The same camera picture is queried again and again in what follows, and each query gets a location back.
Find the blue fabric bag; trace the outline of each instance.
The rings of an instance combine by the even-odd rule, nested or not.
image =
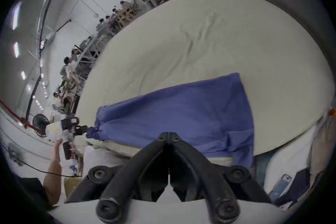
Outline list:
[[[144,147],[175,132],[207,158],[251,167],[254,127],[238,73],[168,87],[100,107],[86,137]]]

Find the red barrier rope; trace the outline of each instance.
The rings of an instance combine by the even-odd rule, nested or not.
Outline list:
[[[34,130],[36,130],[37,132],[39,132],[39,133],[42,133],[42,130],[41,129],[39,129],[39,128],[36,128],[36,127],[34,127],[33,125],[31,125],[31,124],[29,124],[29,122],[27,122],[27,121],[25,121],[24,119],[22,119],[22,118],[20,118],[17,114],[15,114],[4,102],[3,102],[3,100],[0,98],[0,104],[2,104],[3,105],[3,107],[4,108],[6,108],[7,110],[8,110],[8,112],[9,113],[11,113],[11,115],[13,116],[13,117],[15,117],[16,119],[18,119],[22,124],[23,124],[23,126],[24,127],[29,127],[29,128],[32,128],[32,129],[34,129]]]

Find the ceiling light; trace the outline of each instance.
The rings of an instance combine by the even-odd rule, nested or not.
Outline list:
[[[40,49],[43,49],[43,48],[44,48],[44,44],[45,44],[45,41],[42,40],[41,43],[40,43]]]
[[[19,57],[19,44],[17,42],[14,43],[13,49],[14,49],[15,58],[18,58]]]
[[[20,12],[20,6],[21,6],[21,2],[18,3],[15,8],[14,8],[14,12],[13,12],[13,24],[12,24],[12,29],[14,30],[17,26],[18,26],[18,19],[19,19],[19,12]]]
[[[21,72],[21,76],[22,76],[22,79],[25,80],[26,79],[26,74],[24,71]]]

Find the black bolt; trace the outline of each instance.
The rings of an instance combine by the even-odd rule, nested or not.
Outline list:
[[[95,176],[95,178],[97,179],[102,179],[105,175],[106,175],[106,171],[102,170],[102,169],[98,169],[94,172],[93,174]]]
[[[98,217],[105,219],[105,220],[111,221],[113,219],[117,219],[117,217],[120,214],[119,205],[109,200],[99,201],[97,208],[96,208],[96,213]]]
[[[237,169],[237,170],[234,170],[232,172],[232,175],[233,175],[234,178],[239,179],[239,178],[241,178],[244,175],[244,173],[243,173],[242,170],[238,170]]]
[[[232,219],[239,215],[239,209],[233,201],[223,201],[217,207],[217,214],[221,219]]]

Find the white bed sheet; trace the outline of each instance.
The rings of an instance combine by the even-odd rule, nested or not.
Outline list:
[[[93,126],[100,106],[233,72],[240,73],[252,110],[254,155],[306,131],[335,91],[318,45],[271,3],[170,0],[111,39],[87,79],[76,116]]]

